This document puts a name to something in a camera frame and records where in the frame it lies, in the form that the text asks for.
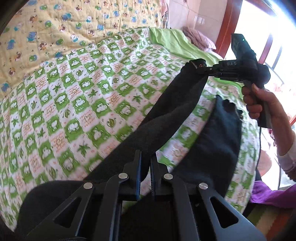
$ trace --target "metal screw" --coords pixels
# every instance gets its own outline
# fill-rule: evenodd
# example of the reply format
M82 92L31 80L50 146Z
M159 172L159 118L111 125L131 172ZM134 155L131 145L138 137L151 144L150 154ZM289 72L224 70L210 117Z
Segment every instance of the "metal screw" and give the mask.
M171 179L173 179L173 175L170 174L170 173L164 174L163 177L164 177L166 180L171 180Z
M118 175L118 177L120 179L126 179L128 177L128 175L126 173L122 172L121 174Z
M209 186L206 183L200 183L199 185L200 189L206 190Z
M84 183L83 187L85 189L91 189L92 188L92 183Z

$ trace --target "wall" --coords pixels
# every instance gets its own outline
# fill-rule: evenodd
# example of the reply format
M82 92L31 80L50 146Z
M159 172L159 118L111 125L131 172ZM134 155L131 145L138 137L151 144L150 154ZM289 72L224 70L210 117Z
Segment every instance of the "wall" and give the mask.
M190 28L195 27L216 42L227 0L187 0L187 3L188 6L184 0L169 0L170 27L180 29L187 26L188 17Z
M195 29L200 30L214 43L218 38L227 0L201 0Z

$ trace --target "hand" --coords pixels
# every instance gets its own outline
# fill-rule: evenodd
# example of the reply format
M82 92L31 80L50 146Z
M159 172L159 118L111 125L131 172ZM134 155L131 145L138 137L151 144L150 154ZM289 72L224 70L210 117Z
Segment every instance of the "hand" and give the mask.
M288 116L277 97L268 90L259 89L255 84L252 84L252 91L246 86L242 87L242 94L244 95L243 100L247 104L249 116L252 119L259 118L262 112L262 106L256 104L255 96L268 104L278 154L280 156L286 154L294 142L295 135L291 129Z

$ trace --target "sleeve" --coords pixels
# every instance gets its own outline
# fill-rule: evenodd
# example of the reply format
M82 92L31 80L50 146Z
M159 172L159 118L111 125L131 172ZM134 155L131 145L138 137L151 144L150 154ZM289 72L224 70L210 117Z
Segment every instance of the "sleeve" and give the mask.
M283 156L277 154L279 164L286 174L289 172L296 173L296 133L294 135L294 142L290 150Z

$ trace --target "cartoon print blanket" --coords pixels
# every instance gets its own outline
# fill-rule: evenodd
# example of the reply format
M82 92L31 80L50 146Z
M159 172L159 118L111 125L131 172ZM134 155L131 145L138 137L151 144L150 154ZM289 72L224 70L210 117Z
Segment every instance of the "cartoon print blanket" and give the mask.
M35 186L85 178L138 127L186 61L153 44L148 28L128 29L68 51L13 88L0 102L0 207L6 224L15 228L20 206ZM259 129L231 82L209 78L192 114L159 150L159 162L172 169L182 160L216 94L243 110L242 145L226 195L242 212L254 182ZM148 190L147 177L141 193Z
M29 0L0 36L0 99L40 63L141 26L161 27L158 0Z

